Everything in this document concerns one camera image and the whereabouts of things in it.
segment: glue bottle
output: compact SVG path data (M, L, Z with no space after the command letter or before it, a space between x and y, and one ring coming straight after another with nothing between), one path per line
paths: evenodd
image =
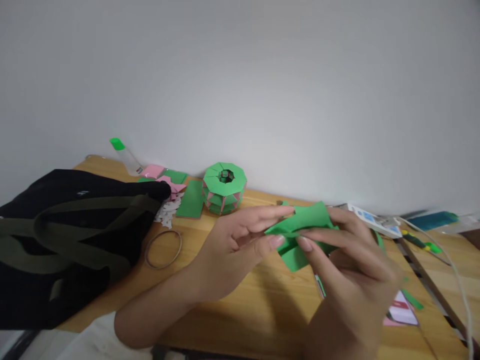
M134 158L130 150L125 147L124 143L117 137L111 138L110 143L120 157L121 162L125 165L130 176L140 176L144 170L142 165Z

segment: left hand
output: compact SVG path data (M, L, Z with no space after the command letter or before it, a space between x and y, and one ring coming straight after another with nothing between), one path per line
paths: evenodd
M256 206L220 217L198 255L183 269L194 288L195 302L217 301L235 290L285 241L264 231L293 212L292 206Z

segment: white cable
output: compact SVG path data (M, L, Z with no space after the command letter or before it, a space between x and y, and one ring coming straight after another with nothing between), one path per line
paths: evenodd
M450 262L451 268L455 274L456 278L456 283L458 285L458 289L460 290L461 294L461 299L463 300L463 305L465 306L465 311L466 311L466 346L468 348L468 359L473 360L474 358L474 343L472 340L472 333L473 333L473 325L472 325L472 312L470 311L470 306L469 302L467 300L467 295L465 294L464 287L462 286L462 281L460 280L460 275L459 271L457 270L457 267L455 266L454 262L452 261L452 258L450 257L449 253L443 249L440 244L429 234L427 234L425 231L423 231L421 228L418 226L415 226L412 224L410 221L405 220L404 218L400 216L396 216L396 218L403 220L405 223L410 225L412 228L415 230L425 234L438 248L445 254L446 258Z

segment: cable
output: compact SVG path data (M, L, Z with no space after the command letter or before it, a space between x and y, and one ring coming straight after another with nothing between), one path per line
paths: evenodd
M152 243L154 242L154 240L156 238L159 238L160 235L163 235L165 233L175 233L178 235L178 237L180 237L180 244L178 245L178 251L176 252L175 256L173 257L172 260L170 260L170 262L164 264L164 265L160 265L160 266L155 266L155 265L152 265L152 263L150 262L149 260L149 250L150 250L150 246L152 246ZM180 250L182 249L182 235L180 235L180 233L176 230L165 230L165 231L162 231L160 233L158 233L157 235L155 235L154 237L152 237L149 241L148 241L148 244L146 245L146 249L145 249L145 263L147 264L148 267L152 268L152 269L155 269L155 270L160 270L160 269L165 269L167 266L169 266L171 263L173 263L175 261L175 259L179 256L180 254Z
M458 289L460 290L461 294L461 299L463 300L463 305L465 306L465 312L466 312L466 345L468 348L468 359L473 360L474 358L474 343L472 340L472 333L473 333L473 325L472 325L472 312L470 311L470 306L469 302L467 300L467 295L465 294L464 287L462 286L462 282L460 280L460 275L459 271L457 270L457 267L455 266L454 262L452 261L452 258L450 257L449 253L445 251L445 249L442 248L442 246L429 234L427 234L425 231L423 231L421 228L418 226L412 224L410 221L405 220L404 218L400 216L396 216L396 218L403 220L406 224L411 226L413 229L425 234L435 245L438 246L438 248L443 252L443 254L446 256L448 261L450 262L451 268L453 269L453 272L455 274L456 278L456 283L458 285Z

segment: finger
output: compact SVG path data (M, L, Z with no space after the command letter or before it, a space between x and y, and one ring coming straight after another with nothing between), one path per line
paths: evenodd
M249 233L263 232L275 225L283 216L294 211L293 206L256 206L229 215L231 237L236 240Z
M341 248L355 260L358 269L372 279L387 281L391 278L385 254L374 244L361 241L357 236L345 230L313 228L302 231L302 236L311 240Z
M252 226L263 220L279 219L294 212L293 206L253 206L247 207L230 215L229 221L245 227Z
M296 242L303 250L313 272L320 277L322 283L332 290L341 284L342 273L314 241L304 236L298 236Z
M245 247L237 251L235 255L241 259L240 261L245 264L248 271L250 271L284 242L285 238L281 235L262 236L245 245Z
M354 212L338 207L328 207L326 210L328 211L330 220L338 225L341 230L346 230L349 233L357 235L366 243L375 243L370 229Z

